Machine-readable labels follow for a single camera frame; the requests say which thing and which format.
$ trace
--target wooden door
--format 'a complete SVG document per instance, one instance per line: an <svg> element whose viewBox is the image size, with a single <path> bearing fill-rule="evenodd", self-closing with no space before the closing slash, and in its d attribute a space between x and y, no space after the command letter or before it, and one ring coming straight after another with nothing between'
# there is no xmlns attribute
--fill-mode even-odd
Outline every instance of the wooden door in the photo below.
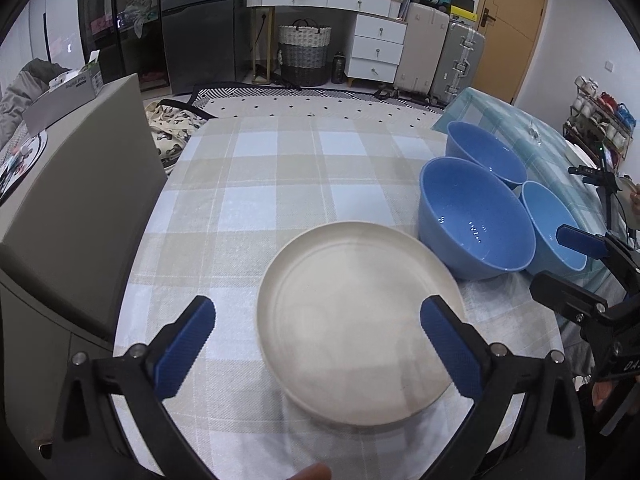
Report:
<svg viewBox="0 0 640 480"><path fill-rule="evenodd" d="M546 0L484 0L478 7L478 31L486 41L474 88L513 103L538 40L545 6Z"/></svg>

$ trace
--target white desk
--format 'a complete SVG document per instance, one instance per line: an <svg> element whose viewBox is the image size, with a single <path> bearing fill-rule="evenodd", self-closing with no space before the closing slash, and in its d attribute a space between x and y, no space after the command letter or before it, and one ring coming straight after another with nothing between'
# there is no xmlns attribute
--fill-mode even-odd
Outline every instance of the white desk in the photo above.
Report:
<svg viewBox="0 0 640 480"><path fill-rule="evenodd" d="M393 83L402 56L406 23L396 19L402 0L246 0L247 7L268 7L267 80L271 75L271 45L275 7L321 7L351 10L345 74L348 78ZM257 41L254 24L254 43ZM253 56L255 75L255 50Z"/></svg>

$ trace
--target basket handle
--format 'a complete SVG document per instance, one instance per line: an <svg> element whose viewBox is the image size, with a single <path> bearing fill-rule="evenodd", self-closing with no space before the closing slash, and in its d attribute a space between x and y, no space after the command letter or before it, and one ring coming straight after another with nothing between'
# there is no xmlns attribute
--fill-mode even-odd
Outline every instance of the basket handle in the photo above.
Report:
<svg viewBox="0 0 640 480"><path fill-rule="evenodd" d="M300 18L299 20L296 20L295 22L293 22L293 26L296 27L296 30L300 30L300 26L296 25L297 22L305 22L307 27L317 28L318 34L320 34L321 32L318 22L316 22L316 20L312 20L311 18Z"/></svg>

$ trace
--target white box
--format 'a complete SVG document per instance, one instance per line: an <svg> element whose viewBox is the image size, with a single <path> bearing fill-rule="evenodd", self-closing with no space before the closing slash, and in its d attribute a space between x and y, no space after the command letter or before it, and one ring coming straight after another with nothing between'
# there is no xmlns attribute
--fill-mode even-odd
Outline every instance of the white box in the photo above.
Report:
<svg viewBox="0 0 640 480"><path fill-rule="evenodd" d="M24 111L22 118L30 134L39 134L62 117L95 99L102 86L98 53L80 71L72 70L51 81L49 89Z"/></svg>

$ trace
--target beige checkered tablecloth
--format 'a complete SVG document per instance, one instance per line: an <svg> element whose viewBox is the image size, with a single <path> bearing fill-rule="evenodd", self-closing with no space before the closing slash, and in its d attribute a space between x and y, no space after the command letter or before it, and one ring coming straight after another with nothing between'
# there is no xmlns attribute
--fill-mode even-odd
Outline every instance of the beige checkered tablecloth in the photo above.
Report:
<svg viewBox="0 0 640 480"><path fill-rule="evenodd" d="M281 393L254 329L260 278L304 230L364 220L417 235L418 174L444 154L444 134L372 119L212 120L188 143L148 223L130 275L116 354L150 341L196 294L216 328L180 392L164 405L221 480L275 480L314 462L337 480L416 479L471 403L450 386L422 413L363 430L313 420ZM466 314L489 342L542 357L561 348L554 314L535 303L526 274L461 283ZM519 407L512 403L496 444ZM157 470L121 398L116 406L140 462Z"/></svg>

